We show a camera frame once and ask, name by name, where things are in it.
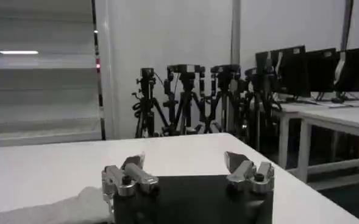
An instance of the gray floor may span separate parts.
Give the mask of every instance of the gray floor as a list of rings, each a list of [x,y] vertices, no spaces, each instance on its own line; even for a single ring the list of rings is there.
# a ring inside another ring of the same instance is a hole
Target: gray floor
[[[327,189],[320,193],[359,218],[359,184]]]
[[[273,160],[274,162],[277,162],[278,154],[273,153],[273,154],[268,154],[266,156],[269,159]],[[310,164],[320,164],[322,162],[324,161],[321,161],[321,159],[312,158]],[[288,158],[288,169],[294,168],[296,166],[297,166],[297,155],[296,153],[290,153]],[[336,172],[310,175],[308,177],[308,180],[321,181],[328,178],[353,175],[358,172],[359,170],[357,169],[339,170]],[[359,219],[359,184],[338,187],[334,189],[327,189],[320,191],[320,193]]]

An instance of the desk leg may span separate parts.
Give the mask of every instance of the desk leg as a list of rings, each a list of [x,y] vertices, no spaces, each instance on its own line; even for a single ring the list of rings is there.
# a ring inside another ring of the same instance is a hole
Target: desk leg
[[[305,120],[302,120],[297,177],[304,183],[307,182],[308,177],[308,164],[311,149],[311,129],[312,126],[308,124]]]
[[[283,169],[286,169],[288,161],[289,121],[290,118],[287,116],[282,115],[280,117],[278,164]]]

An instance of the white cloth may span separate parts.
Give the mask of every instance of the white cloth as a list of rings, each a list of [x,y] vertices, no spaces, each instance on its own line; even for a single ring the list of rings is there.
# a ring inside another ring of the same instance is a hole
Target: white cloth
[[[0,224],[106,223],[109,217],[108,205],[103,200],[102,191],[93,187],[86,187],[78,196],[52,205],[1,212]]]

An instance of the monitor stand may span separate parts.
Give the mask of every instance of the monitor stand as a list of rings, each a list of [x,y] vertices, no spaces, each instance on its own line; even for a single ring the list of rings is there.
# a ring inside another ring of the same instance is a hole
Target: monitor stand
[[[333,103],[344,103],[346,101],[358,101],[359,99],[351,99],[348,98],[344,93],[336,93],[336,97],[331,99],[331,102]]]

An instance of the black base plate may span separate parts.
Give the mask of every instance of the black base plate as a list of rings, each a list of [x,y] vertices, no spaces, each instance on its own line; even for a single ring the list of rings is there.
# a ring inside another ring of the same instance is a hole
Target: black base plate
[[[273,193],[235,192],[225,175],[159,177],[156,197],[115,197],[117,224],[271,223]]]

